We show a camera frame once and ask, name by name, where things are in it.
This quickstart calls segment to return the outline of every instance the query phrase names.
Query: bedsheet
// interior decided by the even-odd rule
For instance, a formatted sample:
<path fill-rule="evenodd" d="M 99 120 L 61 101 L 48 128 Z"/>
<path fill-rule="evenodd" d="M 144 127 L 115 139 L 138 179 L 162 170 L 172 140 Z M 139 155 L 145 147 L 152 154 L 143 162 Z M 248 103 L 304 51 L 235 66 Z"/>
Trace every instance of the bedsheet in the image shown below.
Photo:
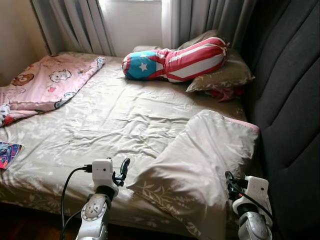
<path fill-rule="evenodd" d="M 105 65 L 68 104 L 0 128 L 1 141 L 25 146 L 1 172 L 1 202 L 59 214 L 63 185 L 73 169 L 111 157 L 118 173 L 128 157 L 127 185 L 201 110 L 245 120 L 237 100 L 217 102 L 206 95 L 186 93 L 185 84 L 127 80 L 121 71 L 122 60 L 105 57 Z M 66 192 L 66 212 L 80 209 L 93 187 L 91 174 L 76 172 Z M 181 223 L 125 187 L 112 201 L 110 222 L 189 235 Z"/>

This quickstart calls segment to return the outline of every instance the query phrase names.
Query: black cable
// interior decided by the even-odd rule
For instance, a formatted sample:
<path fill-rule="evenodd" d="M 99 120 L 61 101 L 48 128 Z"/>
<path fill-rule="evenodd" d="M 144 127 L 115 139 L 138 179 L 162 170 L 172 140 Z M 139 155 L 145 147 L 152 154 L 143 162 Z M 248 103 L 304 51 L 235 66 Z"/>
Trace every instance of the black cable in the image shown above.
<path fill-rule="evenodd" d="M 273 220 L 273 217 L 272 215 L 270 214 L 270 212 L 268 212 L 267 209 L 265 209 L 264 206 L 262 206 L 260 203 L 258 203 L 256 200 L 254 200 L 252 197 L 248 196 L 247 194 L 245 194 L 243 191 L 239 190 L 238 187 L 236 185 L 234 185 L 234 183 L 232 182 L 231 183 L 233 185 L 233 188 L 239 193 L 241 194 L 242 196 L 244 196 L 245 198 L 249 199 L 251 202 L 253 202 L 255 205 L 257 205 L 262 211 L 264 211 L 268 217 L 272 220 L 272 222 L 274 221 Z"/>
<path fill-rule="evenodd" d="M 65 239 L 65 230 L 67 228 L 68 223 L 78 214 L 81 213 L 81 209 L 79 211 L 77 211 L 76 213 L 74 213 L 71 217 L 68 218 L 68 220 L 65 222 L 65 225 L 63 226 L 61 233 L 60 233 L 60 240 L 64 240 Z"/>
<path fill-rule="evenodd" d="M 70 180 L 72 174 L 74 174 L 76 171 L 85 170 L 85 169 L 86 169 L 85 167 L 79 167 L 79 168 L 74 169 L 74 170 L 69 174 L 68 178 L 67 178 L 66 181 L 65 181 L 65 184 L 64 184 L 64 187 L 63 187 L 63 190 L 62 190 L 62 194 L 61 194 L 61 208 L 60 208 L 62 229 L 65 227 L 65 216 L 64 216 L 65 208 L 64 208 L 64 201 L 65 201 L 65 194 L 66 194 L 66 189 L 67 189 L 69 180 Z"/>

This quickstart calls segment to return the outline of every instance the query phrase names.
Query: cartoon bear print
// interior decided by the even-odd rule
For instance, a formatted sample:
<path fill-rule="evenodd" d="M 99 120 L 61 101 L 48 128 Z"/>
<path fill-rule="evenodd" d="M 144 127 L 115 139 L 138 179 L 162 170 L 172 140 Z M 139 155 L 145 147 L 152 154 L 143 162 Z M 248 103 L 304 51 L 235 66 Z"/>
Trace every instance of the cartoon bear print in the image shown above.
<path fill-rule="evenodd" d="M 34 78 L 35 78 L 35 75 L 32 73 L 20 74 L 13 79 L 11 84 L 14 86 L 23 86 L 23 85 L 29 83 Z"/>
<path fill-rule="evenodd" d="M 63 69 L 61 71 L 54 71 L 49 75 L 50 80 L 54 83 L 60 83 L 60 81 L 66 81 L 71 78 L 72 74 L 69 70 Z"/>

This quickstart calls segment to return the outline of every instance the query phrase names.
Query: colorful book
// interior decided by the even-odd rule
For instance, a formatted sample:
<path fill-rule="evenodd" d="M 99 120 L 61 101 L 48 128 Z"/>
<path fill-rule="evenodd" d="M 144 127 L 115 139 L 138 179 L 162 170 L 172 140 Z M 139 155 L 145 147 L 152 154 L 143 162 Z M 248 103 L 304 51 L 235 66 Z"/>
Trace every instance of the colorful book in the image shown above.
<path fill-rule="evenodd" d="M 7 169 L 23 148 L 19 144 L 0 142 L 0 169 Z"/>

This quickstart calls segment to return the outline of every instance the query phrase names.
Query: gray curtain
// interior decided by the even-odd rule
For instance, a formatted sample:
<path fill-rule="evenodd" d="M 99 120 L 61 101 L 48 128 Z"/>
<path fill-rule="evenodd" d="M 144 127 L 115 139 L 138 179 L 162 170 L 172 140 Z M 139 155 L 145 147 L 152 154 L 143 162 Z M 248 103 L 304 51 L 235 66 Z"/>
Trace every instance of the gray curtain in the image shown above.
<path fill-rule="evenodd" d="M 162 42 L 176 48 L 216 29 L 240 49 L 256 0 L 162 0 Z"/>
<path fill-rule="evenodd" d="M 99 0 L 31 0 L 51 54 L 114 56 Z"/>

